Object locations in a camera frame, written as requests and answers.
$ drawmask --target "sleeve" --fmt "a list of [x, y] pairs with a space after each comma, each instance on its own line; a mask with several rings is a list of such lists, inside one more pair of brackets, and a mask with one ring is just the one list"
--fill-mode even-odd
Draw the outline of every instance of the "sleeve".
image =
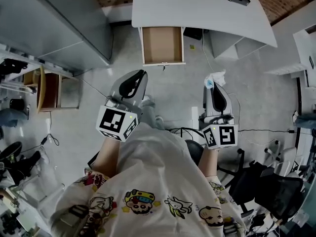
[[213, 191], [221, 204], [224, 221], [224, 234], [231, 234], [230, 232], [226, 233], [225, 230], [231, 231], [233, 225], [235, 231], [239, 233], [238, 236], [245, 236], [246, 226], [241, 219], [241, 208], [235, 203], [217, 176], [209, 176], [207, 177], [207, 181], [210, 186], [212, 186]]
[[86, 168], [84, 172], [84, 177], [66, 188], [56, 204], [55, 211], [68, 209], [73, 205], [87, 205], [101, 185], [109, 180], [109, 177], [89, 168]]

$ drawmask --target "white marker cube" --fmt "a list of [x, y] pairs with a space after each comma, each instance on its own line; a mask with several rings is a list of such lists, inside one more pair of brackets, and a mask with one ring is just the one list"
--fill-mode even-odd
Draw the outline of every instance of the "white marker cube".
[[204, 128], [202, 132], [209, 149], [237, 146], [237, 124], [211, 124]]
[[101, 106], [95, 128], [105, 137], [124, 142], [137, 125], [137, 114]]

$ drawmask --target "drawer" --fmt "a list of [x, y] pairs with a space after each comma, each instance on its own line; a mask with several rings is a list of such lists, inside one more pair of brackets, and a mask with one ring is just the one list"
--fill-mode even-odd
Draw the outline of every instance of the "drawer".
[[143, 66], [185, 64], [182, 27], [140, 28]]

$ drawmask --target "white table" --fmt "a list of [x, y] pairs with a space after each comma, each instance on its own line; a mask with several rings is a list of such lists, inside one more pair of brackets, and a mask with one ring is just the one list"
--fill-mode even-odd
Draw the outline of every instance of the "white table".
[[133, 0], [132, 26], [210, 30], [214, 57], [229, 49], [235, 58], [265, 46], [277, 47], [258, 0], [244, 6], [228, 0]]

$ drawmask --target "crumpled plastic bag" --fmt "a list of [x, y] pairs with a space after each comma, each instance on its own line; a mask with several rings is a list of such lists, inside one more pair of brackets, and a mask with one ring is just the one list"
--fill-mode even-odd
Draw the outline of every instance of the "crumpled plastic bag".
[[214, 82], [216, 82], [218, 85], [223, 86], [225, 84], [225, 78], [224, 74], [226, 71], [222, 72], [215, 72], [209, 74], [205, 79], [204, 79], [204, 85], [207, 89], [211, 89], [214, 87]]

